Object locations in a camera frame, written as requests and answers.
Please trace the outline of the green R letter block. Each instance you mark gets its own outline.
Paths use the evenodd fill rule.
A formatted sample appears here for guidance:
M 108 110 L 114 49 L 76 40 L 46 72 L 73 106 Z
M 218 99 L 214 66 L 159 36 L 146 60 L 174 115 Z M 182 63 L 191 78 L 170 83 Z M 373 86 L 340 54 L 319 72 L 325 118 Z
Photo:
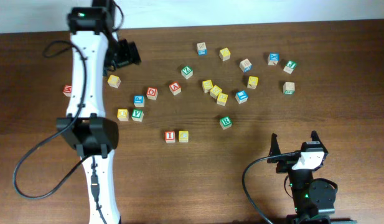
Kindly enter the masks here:
M 223 130 L 231 127 L 232 124 L 233 124 L 233 122 L 229 116 L 225 116 L 225 117 L 220 119 L 220 126 L 222 127 Z

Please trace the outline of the red I letter block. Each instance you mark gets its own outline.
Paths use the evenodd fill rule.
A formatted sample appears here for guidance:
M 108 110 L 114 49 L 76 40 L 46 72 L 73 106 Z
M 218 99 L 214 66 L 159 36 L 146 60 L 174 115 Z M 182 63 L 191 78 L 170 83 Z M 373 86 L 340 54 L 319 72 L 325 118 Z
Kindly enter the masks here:
M 164 139 L 166 143 L 175 143 L 176 141 L 176 134 L 174 131 L 166 131 Z

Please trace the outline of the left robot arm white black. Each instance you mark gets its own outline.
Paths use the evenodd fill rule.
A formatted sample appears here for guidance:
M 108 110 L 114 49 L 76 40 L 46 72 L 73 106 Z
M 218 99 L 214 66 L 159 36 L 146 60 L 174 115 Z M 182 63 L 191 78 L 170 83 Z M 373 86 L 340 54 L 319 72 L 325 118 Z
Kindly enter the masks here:
M 141 59 L 135 43 L 119 39 L 114 0 L 94 0 L 90 7 L 74 7 L 67 16 L 73 49 L 72 90 L 65 117 L 56 127 L 76 150 L 87 178 L 90 223 L 118 224 L 113 161 L 119 142 L 118 125 L 106 118 L 103 78 L 108 71 Z

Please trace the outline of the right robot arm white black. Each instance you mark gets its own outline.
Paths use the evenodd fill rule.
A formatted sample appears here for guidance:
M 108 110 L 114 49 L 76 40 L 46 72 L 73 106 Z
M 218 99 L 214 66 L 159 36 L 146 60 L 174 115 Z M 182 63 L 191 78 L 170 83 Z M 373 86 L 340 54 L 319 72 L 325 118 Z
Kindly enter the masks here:
M 296 213 L 286 217 L 287 223 L 330 223 L 329 216 L 335 213 L 334 203 L 338 186 L 335 182 L 313 178 L 313 172 L 323 166 L 328 150 L 316 131 L 311 140 L 302 143 L 301 149 L 282 154 L 277 135 L 271 135 L 268 162 L 276 163 L 276 172 L 287 173 L 291 184 L 292 198 Z

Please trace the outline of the yellow C letter block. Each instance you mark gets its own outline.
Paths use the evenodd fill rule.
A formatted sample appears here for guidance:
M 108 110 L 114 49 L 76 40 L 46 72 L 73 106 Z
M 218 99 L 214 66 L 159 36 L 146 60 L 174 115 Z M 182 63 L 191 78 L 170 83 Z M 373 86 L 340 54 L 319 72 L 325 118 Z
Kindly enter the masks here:
M 186 130 L 179 131 L 179 142 L 187 143 L 189 142 L 189 132 Z

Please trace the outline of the red A letter block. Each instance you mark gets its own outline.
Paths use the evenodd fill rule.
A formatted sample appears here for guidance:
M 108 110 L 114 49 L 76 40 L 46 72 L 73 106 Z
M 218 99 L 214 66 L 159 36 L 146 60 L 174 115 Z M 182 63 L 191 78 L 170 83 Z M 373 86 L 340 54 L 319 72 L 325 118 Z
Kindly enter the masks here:
M 178 82 L 171 83 L 169 89 L 173 95 L 177 95 L 182 91 L 182 88 Z

